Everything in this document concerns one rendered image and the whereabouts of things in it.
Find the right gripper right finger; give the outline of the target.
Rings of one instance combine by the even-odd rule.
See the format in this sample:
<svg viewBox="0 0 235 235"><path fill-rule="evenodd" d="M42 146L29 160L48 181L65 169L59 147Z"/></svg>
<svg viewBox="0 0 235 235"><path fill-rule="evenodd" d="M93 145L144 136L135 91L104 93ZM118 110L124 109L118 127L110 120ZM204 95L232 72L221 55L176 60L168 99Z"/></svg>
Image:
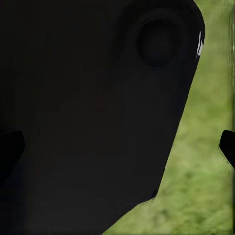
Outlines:
<svg viewBox="0 0 235 235"><path fill-rule="evenodd" d="M235 170L235 132L224 130L219 147Z"/></svg>

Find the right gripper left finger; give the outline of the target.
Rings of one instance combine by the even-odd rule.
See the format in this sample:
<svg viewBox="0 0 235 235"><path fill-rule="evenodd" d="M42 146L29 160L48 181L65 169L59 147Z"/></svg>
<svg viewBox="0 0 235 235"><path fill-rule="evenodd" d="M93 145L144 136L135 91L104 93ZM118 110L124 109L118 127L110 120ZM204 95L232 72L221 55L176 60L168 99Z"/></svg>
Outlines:
<svg viewBox="0 0 235 235"><path fill-rule="evenodd" d="M21 130L0 136L0 189L25 149Z"/></svg>

